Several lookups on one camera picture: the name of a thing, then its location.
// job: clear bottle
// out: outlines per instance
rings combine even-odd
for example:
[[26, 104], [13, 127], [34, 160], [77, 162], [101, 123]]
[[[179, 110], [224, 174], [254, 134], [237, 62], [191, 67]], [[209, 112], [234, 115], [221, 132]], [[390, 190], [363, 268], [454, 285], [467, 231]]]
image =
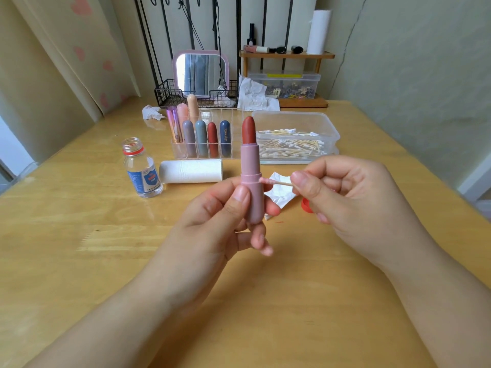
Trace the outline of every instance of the clear bottle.
[[138, 138], [126, 138], [123, 141], [123, 154], [126, 156], [124, 166], [138, 195], [151, 198], [161, 193], [163, 186], [159, 173], [143, 143]]

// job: black wire basket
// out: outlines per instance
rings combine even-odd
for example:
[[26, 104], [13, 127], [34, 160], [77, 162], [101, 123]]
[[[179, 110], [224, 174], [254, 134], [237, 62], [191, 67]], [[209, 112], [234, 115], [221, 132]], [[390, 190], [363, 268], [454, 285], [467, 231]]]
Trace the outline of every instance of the black wire basket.
[[[183, 92], [181, 89], [176, 89], [174, 79], [171, 78], [155, 88], [155, 98], [162, 108], [187, 103], [185, 95], [188, 94], [196, 94], [196, 92]], [[227, 90], [210, 90], [208, 98], [198, 98], [198, 107], [237, 108], [237, 100], [237, 80], [230, 80], [230, 87]]]

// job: person's left hand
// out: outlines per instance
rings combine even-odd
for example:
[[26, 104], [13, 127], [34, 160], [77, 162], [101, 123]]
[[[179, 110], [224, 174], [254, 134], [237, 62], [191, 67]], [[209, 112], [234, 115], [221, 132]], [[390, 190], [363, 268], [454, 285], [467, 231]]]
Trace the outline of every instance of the person's left hand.
[[[272, 187], [264, 185], [265, 191]], [[264, 198], [266, 213], [279, 215], [278, 205]], [[138, 275], [142, 286], [157, 286], [173, 311], [183, 311], [204, 301], [238, 251], [253, 247], [271, 256], [264, 223], [248, 226], [244, 220], [249, 202], [250, 191], [240, 185], [239, 177], [219, 182], [194, 198]], [[250, 232], [240, 232], [246, 228]]]

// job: bottle mouth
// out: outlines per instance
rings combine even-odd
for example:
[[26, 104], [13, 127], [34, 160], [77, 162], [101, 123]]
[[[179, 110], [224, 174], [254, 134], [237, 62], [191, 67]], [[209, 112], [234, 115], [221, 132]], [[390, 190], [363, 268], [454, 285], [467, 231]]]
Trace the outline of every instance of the bottle mouth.
[[143, 143], [136, 137], [126, 138], [123, 141], [123, 154], [133, 156], [141, 154], [144, 151]]

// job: cotton swab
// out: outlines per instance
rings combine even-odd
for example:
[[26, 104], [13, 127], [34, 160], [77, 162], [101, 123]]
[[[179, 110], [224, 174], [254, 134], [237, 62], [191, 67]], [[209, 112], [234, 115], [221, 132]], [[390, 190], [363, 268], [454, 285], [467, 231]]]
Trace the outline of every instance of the cotton swab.
[[280, 182], [279, 180], [274, 180], [274, 179], [269, 179], [269, 178], [264, 178], [264, 177], [261, 177], [259, 179], [259, 182], [264, 183], [265, 185], [283, 185], [283, 186], [293, 187], [293, 185], [291, 183]]

